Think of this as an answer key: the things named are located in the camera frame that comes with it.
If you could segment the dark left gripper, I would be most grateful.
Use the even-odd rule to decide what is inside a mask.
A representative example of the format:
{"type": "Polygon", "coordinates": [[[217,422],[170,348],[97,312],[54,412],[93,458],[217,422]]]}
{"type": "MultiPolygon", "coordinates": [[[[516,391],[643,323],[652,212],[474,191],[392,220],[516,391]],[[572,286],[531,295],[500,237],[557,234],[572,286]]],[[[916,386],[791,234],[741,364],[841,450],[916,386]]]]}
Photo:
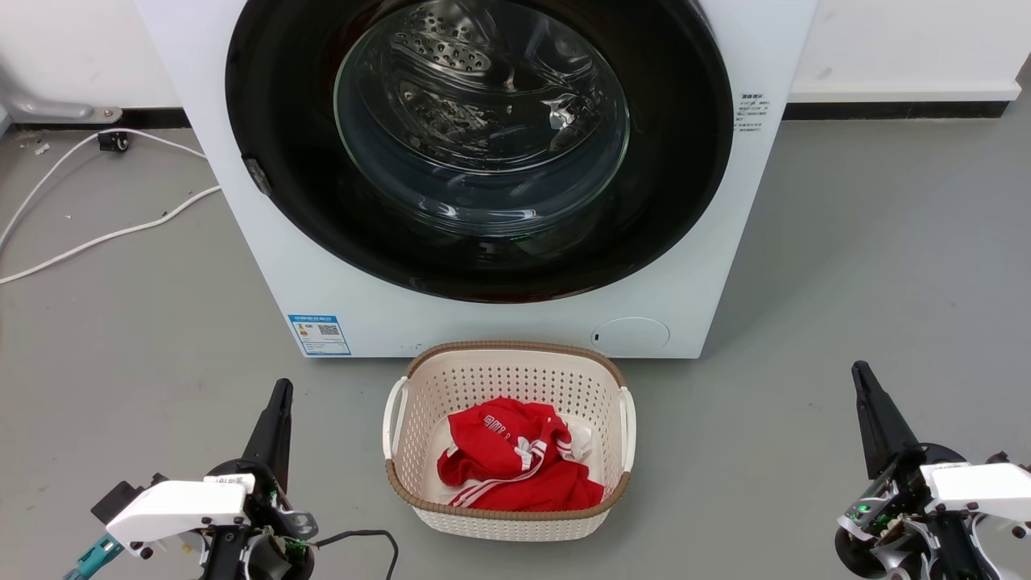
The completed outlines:
{"type": "Polygon", "coordinates": [[[209,476],[254,476],[244,496],[243,515],[232,524],[204,528],[200,580],[310,580],[319,532],[312,514],[288,502],[288,465],[293,433],[290,379],[277,379],[272,396],[255,422],[242,459],[214,467],[209,476]]]}

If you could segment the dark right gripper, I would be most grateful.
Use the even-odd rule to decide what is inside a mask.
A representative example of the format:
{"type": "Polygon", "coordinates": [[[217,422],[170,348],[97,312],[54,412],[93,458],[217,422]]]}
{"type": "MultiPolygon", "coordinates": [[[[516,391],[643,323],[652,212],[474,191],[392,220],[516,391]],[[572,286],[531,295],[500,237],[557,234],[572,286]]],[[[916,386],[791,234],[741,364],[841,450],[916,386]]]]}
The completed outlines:
{"type": "Polygon", "coordinates": [[[922,445],[868,363],[854,362],[851,377],[867,477],[873,480],[839,518],[834,547],[841,564],[865,580],[1008,580],[975,537],[989,516],[971,504],[956,512],[956,532],[966,540],[951,557],[944,554],[944,528],[929,524],[938,509],[928,506],[931,492],[921,466],[961,463],[962,456],[945,445],[922,445]],[[921,460],[894,459],[921,448],[921,460]]]}

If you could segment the white front-load washing machine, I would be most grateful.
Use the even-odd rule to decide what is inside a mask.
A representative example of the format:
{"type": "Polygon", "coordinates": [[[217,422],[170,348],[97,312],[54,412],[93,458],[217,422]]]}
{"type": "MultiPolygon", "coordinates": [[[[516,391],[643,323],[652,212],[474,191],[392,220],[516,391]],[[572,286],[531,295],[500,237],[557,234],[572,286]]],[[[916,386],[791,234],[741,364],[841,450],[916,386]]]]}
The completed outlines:
{"type": "Polygon", "coordinates": [[[351,356],[408,359],[446,342],[547,342],[592,349],[618,318],[652,318],[670,339],[645,359],[697,359],[749,220],[818,0],[695,0],[706,12],[731,86],[731,151],[712,202],[680,242],[629,278],[559,300],[448,300],[366,274],[323,249],[248,176],[227,113],[227,55],[246,0],[134,0],[251,254],[287,315],[337,317],[351,356]],[[737,99],[771,102],[761,132],[734,130],[737,99]]]}

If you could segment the black round washer door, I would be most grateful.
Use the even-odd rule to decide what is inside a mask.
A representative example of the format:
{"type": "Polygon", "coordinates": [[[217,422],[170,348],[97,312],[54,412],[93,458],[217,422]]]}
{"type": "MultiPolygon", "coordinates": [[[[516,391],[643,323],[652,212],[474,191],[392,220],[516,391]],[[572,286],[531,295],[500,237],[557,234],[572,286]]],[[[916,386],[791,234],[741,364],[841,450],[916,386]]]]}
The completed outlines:
{"type": "Polygon", "coordinates": [[[246,0],[226,96],[303,234],[467,302],[629,278],[700,219],[731,151],[695,0],[246,0]]]}

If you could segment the blue energy label sticker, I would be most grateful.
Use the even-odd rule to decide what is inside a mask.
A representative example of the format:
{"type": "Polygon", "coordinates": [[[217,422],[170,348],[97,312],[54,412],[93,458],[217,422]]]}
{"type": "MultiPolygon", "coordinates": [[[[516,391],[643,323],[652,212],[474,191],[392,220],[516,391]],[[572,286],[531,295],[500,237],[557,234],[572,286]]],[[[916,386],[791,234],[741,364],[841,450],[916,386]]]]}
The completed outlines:
{"type": "Polygon", "coordinates": [[[287,315],[302,354],[309,359],[351,356],[350,343],[337,317],[332,315],[287,315]]]}

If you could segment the cream perforated laundry basket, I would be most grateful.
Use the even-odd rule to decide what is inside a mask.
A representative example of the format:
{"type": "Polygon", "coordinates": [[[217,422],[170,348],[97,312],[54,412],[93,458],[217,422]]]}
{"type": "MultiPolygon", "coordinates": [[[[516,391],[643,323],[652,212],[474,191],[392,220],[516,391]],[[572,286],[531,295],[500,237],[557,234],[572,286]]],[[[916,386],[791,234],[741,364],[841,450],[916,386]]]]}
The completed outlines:
{"type": "Polygon", "coordinates": [[[611,360],[535,342],[453,342],[428,349],[391,387],[383,414],[387,481],[434,531],[501,542],[575,541],[596,532],[626,491],[635,459],[632,394],[611,360]],[[448,447],[448,416],[507,397],[552,405],[572,427],[590,430],[590,480],[600,504],[564,512],[498,512],[445,503],[436,460],[448,447]]]}

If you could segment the red striped sports garment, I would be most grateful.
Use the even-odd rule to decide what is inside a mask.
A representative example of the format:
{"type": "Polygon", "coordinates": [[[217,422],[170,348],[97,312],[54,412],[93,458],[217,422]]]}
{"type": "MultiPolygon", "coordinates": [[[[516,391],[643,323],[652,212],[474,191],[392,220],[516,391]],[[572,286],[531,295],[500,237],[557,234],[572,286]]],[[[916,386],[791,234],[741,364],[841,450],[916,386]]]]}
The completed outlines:
{"type": "Polygon", "coordinates": [[[501,512],[569,512],[602,502],[605,488],[588,463],[565,460],[569,436],[555,408],[493,399],[448,415],[450,445],[436,460],[445,486],[438,502],[501,512]]]}

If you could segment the round white filter cover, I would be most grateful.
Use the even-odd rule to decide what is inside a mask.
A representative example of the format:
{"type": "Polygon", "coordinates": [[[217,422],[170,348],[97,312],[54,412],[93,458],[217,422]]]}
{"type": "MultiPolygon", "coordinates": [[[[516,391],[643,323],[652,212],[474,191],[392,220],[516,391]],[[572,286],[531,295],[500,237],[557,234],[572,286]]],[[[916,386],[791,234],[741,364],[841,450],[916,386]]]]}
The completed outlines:
{"type": "Polygon", "coordinates": [[[652,318],[629,317],[598,326],[590,335],[590,344],[611,359],[644,359],[659,353],[669,339],[666,325],[652,318]]]}

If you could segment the white garment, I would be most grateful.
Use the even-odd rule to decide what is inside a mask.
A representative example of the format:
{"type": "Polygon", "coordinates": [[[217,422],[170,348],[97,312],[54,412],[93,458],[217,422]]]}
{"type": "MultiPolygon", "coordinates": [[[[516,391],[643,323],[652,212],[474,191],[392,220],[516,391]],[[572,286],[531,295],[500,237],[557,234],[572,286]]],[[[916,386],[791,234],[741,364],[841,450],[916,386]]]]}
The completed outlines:
{"type": "Polygon", "coordinates": [[[565,460],[578,462],[585,465],[595,449],[593,427],[581,417],[560,414],[569,436],[566,440],[556,441],[556,449],[565,460]]]}

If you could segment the small printed text sticker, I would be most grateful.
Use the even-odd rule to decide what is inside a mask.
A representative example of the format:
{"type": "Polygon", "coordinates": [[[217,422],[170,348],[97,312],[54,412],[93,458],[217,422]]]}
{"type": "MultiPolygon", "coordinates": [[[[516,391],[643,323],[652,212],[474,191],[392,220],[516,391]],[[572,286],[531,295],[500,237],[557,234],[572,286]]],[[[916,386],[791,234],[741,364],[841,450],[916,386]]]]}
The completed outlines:
{"type": "Polygon", "coordinates": [[[734,111],[734,131],[741,135],[761,132],[769,117],[771,102],[763,94],[743,93],[734,111]]]}

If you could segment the grey metal floor bracket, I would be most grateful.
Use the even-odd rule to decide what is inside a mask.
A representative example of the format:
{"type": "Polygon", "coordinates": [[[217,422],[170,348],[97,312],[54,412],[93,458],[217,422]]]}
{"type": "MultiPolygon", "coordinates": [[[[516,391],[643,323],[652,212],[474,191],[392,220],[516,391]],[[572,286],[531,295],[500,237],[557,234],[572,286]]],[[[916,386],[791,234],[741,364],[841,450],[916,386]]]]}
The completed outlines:
{"type": "Polygon", "coordinates": [[[0,106],[12,124],[28,125],[110,125],[124,117],[118,107],[96,107],[91,104],[52,101],[35,96],[11,80],[0,69],[0,106]]]}

